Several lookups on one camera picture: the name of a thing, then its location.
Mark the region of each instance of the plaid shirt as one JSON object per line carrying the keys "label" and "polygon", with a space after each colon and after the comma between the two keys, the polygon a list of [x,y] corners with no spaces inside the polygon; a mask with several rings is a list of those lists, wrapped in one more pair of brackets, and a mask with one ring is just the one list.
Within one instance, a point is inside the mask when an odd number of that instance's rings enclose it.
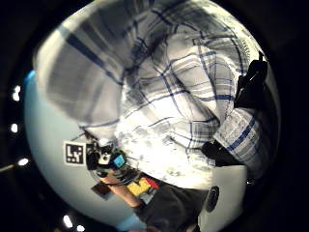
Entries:
{"label": "plaid shirt", "polygon": [[216,139],[258,178],[265,115],[234,108],[258,47],[209,1],[96,1],[40,46],[42,92],[81,127],[126,151],[128,164],[182,188],[207,189]]}

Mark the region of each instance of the ceiling light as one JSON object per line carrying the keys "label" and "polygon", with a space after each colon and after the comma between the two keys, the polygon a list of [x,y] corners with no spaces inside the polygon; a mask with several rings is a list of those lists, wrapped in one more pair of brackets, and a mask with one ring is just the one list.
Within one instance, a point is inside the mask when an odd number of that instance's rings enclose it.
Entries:
{"label": "ceiling light", "polygon": [[16,85],[15,88],[14,88],[14,91],[16,93],[19,93],[20,92],[20,86],[19,85]]}
{"label": "ceiling light", "polygon": [[12,97],[14,101],[19,102],[19,94],[17,92],[13,93]]}
{"label": "ceiling light", "polygon": [[70,217],[69,216],[64,216],[64,223],[67,226],[67,228],[72,228],[73,224],[71,223]]}
{"label": "ceiling light", "polygon": [[12,132],[18,132],[18,125],[17,124],[12,124],[11,125],[11,131]]}
{"label": "ceiling light", "polygon": [[77,225],[77,231],[78,231],[78,232],[85,231],[85,227],[82,226],[82,225]]}
{"label": "ceiling light", "polygon": [[24,165],[26,165],[28,162],[29,162],[29,160],[26,159],[26,158],[24,158],[24,159],[21,159],[17,164],[18,164],[19,166],[24,166]]}

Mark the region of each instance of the red object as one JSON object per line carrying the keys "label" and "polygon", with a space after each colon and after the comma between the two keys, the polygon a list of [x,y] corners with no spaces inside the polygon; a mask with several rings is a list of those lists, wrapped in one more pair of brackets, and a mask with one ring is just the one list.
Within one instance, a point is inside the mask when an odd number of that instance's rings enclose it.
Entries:
{"label": "red object", "polygon": [[154,180],[150,178],[146,178],[146,177],[145,177],[145,180],[148,182],[148,184],[151,185],[153,189],[158,189],[158,184]]}

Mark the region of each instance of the camera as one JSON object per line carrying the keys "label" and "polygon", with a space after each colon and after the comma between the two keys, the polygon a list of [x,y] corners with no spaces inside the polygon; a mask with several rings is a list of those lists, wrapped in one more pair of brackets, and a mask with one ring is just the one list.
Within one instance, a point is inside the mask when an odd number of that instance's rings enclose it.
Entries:
{"label": "camera", "polygon": [[86,163],[88,170],[119,170],[126,164],[126,154],[113,144],[100,147],[93,140],[86,147]]}

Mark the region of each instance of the yellow object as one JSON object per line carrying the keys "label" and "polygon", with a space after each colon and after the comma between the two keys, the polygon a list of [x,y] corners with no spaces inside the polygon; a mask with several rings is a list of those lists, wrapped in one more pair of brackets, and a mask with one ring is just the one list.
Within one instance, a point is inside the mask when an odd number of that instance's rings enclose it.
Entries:
{"label": "yellow object", "polygon": [[135,182],[130,183],[127,187],[135,195],[139,196],[143,192],[147,191],[151,185],[146,181],[145,178],[141,178],[137,185]]}

